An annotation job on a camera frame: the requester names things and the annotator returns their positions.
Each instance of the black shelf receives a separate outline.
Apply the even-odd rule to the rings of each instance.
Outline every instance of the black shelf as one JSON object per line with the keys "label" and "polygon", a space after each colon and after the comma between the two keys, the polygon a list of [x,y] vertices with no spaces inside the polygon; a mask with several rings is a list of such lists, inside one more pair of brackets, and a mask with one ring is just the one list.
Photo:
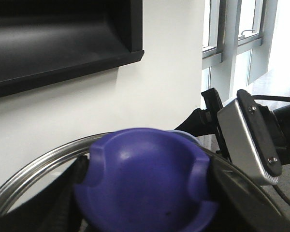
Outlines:
{"label": "black shelf", "polygon": [[0,97],[143,54],[142,0],[0,2]]}

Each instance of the purple plastic cap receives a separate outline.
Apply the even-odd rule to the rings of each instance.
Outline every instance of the purple plastic cap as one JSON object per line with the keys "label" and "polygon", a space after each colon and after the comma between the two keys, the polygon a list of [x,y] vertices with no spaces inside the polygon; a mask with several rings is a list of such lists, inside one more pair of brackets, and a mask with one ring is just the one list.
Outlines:
{"label": "purple plastic cap", "polygon": [[128,129],[90,147],[87,175],[74,194],[89,224],[103,232],[199,232],[214,217],[210,159],[168,131]]}

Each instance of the metal ring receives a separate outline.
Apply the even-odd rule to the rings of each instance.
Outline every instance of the metal ring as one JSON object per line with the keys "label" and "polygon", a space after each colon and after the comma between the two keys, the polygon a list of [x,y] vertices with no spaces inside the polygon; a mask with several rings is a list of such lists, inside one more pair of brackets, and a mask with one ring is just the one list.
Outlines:
{"label": "metal ring", "polygon": [[35,182],[60,165],[88,153],[89,146],[106,134],[92,135],[57,147],[19,170],[0,187],[0,217]]}

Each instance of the black cable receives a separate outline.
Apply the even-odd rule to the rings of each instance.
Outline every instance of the black cable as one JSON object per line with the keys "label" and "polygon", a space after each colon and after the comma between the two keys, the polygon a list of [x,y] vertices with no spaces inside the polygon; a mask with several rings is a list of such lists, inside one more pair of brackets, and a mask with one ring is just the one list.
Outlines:
{"label": "black cable", "polygon": [[277,186],[273,185],[274,190],[277,194],[290,206],[290,199],[282,192],[282,190]]}
{"label": "black cable", "polygon": [[282,96],[267,96],[267,95],[252,95],[254,100],[269,100],[269,101],[279,101],[279,102],[290,102],[290,97]]}

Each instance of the screw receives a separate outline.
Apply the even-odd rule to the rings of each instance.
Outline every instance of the screw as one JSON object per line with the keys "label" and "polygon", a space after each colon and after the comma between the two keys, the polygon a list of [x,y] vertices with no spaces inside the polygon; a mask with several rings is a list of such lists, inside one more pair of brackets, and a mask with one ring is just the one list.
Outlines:
{"label": "screw", "polygon": [[253,114],[256,110],[257,110],[257,107],[254,105],[248,107],[248,112],[250,112],[251,114]]}
{"label": "screw", "polygon": [[269,164],[273,165],[274,163],[276,163],[278,161],[278,159],[276,157],[270,157],[267,159],[269,161]]}

